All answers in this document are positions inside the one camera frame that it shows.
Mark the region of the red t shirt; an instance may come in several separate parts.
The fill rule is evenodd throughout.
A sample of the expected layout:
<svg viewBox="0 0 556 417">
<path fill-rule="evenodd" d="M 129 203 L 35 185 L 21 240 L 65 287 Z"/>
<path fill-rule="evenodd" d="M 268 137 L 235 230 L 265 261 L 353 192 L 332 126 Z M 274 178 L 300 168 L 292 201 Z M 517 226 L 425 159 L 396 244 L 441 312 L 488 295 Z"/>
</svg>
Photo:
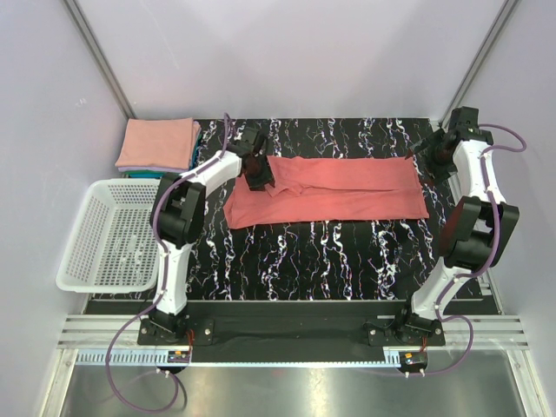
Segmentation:
<svg viewBox="0 0 556 417">
<path fill-rule="evenodd" d="M 224 205 L 231 229 L 318 221 L 392 221 L 429 217 L 414 163 L 390 158 L 285 158 L 270 156 L 275 186 L 271 197 L 250 191 L 245 179 Z"/>
</svg>

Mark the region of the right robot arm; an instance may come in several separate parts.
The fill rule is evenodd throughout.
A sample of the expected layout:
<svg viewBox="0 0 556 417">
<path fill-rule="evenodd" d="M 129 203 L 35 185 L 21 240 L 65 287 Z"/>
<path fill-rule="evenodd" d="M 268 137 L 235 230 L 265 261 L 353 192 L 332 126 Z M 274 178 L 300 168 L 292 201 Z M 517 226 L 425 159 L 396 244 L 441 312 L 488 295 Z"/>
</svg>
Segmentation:
<svg viewBox="0 0 556 417">
<path fill-rule="evenodd" d="M 440 258 L 433 271 L 395 316 L 389 332 L 403 345 L 420 345 L 442 333 L 447 304 L 468 281 L 500 260 L 520 218 L 498 186 L 493 152 L 498 149 L 492 125 L 479 122 L 476 108 L 453 109 L 447 128 L 413 145 L 425 155 L 434 182 L 452 176 L 461 197 L 440 233 Z"/>
</svg>

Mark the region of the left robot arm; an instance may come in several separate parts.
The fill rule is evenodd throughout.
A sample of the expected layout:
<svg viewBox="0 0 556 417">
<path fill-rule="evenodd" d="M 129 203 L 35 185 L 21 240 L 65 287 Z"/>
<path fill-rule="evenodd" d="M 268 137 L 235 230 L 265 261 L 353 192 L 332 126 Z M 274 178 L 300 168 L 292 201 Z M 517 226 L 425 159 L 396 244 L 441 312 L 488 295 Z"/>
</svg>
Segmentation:
<svg viewBox="0 0 556 417">
<path fill-rule="evenodd" d="M 183 174 L 162 177 L 150 216 L 158 244 L 156 296 L 141 313 L 139 342 L 160 339 L 170 344 L 193 335 L 187 315 L 189 257 L 205 222 L 207 197 L 226 182 L 240 177 L 248 190 L 274 186 L 268 161 L 268 136 L 245 128 L 239 137 L 225 136 L 222 150 Z"/>
</svg>

